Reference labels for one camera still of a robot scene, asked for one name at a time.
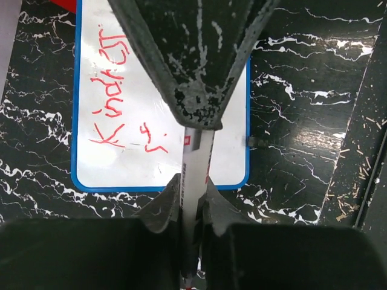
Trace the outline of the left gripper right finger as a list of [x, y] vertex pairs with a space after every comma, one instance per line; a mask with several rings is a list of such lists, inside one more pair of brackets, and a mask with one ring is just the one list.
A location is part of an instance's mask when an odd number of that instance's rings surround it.
[[346, 227], [260, 224], [209, 183], [202, 268], [208, 289], [385, 289], [377, 251]]

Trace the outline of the blue framed whiteboard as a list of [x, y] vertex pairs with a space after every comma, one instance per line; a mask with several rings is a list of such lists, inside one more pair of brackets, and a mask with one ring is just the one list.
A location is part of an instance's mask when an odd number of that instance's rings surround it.
[[[181, 171], [185, 126], [132, 50], [110, 1], [78, 1], [71, 177], [85, 192], [154, 192]], [[209, 178], [221, 190], [249, 177], [250, 65], [215, 130]]]

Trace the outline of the red capped whiteboard marker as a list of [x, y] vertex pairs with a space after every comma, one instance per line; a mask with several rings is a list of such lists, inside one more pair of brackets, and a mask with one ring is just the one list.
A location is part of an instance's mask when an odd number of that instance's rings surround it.
[[184, 287], [192, 288], [197, 274], [202, 235], [202, 207], [207, 191], [214, 131], [187, 127], [184, 130], [180, 177], [181, 276]]

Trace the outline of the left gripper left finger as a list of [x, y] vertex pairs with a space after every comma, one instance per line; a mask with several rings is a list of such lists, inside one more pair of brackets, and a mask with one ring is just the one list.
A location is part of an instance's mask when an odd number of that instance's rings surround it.
[[127, 218], [1, 225], [2, 289], [178, 289], [179, 183]]

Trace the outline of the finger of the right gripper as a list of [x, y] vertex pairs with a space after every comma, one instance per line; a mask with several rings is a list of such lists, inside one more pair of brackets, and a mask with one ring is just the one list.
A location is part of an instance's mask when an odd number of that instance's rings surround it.
[[217, 131], [278, 1], [115, 0], [109, 4], [176, 121]]

